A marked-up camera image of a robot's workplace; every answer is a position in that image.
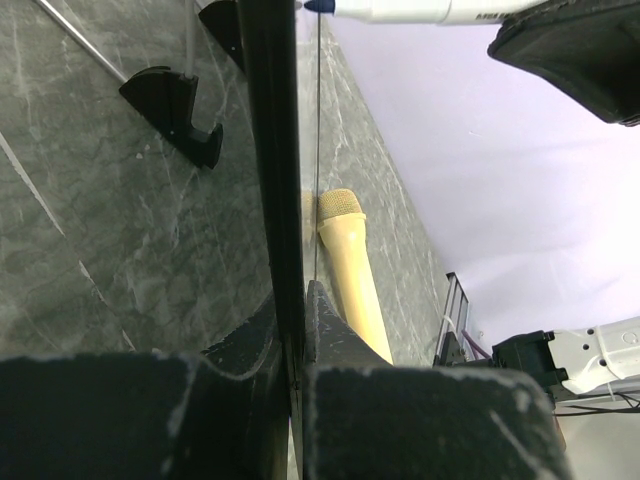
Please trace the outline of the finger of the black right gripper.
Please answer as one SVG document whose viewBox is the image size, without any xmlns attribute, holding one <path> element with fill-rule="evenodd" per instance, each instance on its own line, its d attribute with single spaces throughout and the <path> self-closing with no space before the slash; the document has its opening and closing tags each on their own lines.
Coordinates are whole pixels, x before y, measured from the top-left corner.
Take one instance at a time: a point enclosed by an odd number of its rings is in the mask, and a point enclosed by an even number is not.
<svg viewBox="0 0 640 480">
<path fill-rule="evenodd" d="M 609 124 L 639 124 L 639 3 L 546 1 L 506 19 L 487 53 Z"/>
</svg>

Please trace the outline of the white whiteboard black frame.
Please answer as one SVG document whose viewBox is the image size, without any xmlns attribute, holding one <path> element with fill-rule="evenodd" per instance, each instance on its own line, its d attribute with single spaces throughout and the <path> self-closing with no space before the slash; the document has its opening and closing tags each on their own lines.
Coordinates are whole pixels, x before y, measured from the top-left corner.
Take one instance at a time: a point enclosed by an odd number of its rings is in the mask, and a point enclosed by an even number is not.
<svg viewBox="0 0 640 480">
<path fill-rule="evenodd" d="M 488 27 L 336 24 L 375 132 L 491 339 L 639 311 L 639 132 L 484 56 Z"/>
</svg>

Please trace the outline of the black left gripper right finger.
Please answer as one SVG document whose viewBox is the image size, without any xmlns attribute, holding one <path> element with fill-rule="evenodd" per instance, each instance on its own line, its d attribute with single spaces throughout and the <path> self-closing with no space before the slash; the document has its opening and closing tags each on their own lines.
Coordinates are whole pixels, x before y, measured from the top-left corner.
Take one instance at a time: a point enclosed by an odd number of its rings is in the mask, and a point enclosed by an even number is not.
<svg viewBox="0 0 640 480">
<path fill-rule="evenodd" d="M 302 473 L 307 479 L 568 479 L 541 388 L 478 367 L 393 367 L 306 300 Z"/>
</svg>

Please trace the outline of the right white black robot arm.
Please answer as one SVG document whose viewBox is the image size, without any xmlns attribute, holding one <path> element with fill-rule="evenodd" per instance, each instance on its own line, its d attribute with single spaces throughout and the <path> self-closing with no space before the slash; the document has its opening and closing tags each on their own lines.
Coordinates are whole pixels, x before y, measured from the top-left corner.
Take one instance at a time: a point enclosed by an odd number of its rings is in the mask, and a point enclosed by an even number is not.
<svg viewBox="0 0 640 480">
<path fill-rule="evenodd" d="M 505 21 L 489 56 L 547 81 L 608 124 L 639 124 L 639 4 L 548 1 Z M 516 335 L 488 361 L 520 370 L 553 402 L 639 374 L 639 320 Z"/>
</svg>

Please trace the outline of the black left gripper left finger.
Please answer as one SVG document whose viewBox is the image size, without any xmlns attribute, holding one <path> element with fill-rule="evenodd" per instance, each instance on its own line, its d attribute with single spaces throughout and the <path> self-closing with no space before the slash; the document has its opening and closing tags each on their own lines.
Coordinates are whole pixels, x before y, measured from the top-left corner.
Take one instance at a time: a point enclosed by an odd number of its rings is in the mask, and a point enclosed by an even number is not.
<svg viewBox="0 0 640 480">
<path fill-rule="evenodd" d="M 283 479 L 275 302 L 200 353 L 1 360 L 5 479 Z"/>
</svg>

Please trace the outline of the white blue whiteboard marker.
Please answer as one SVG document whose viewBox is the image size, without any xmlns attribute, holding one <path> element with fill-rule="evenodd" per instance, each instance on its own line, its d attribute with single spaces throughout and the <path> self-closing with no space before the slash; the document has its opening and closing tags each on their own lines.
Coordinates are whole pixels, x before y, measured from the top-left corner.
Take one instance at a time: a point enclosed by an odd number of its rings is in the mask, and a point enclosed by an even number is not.
<svg viewBox="0 0 640 480">
<path fill-rule="evenodd" d="M 311 12 L 370 24 L 496 24 L 541 0 L 316 0 Z"/>
</svg>

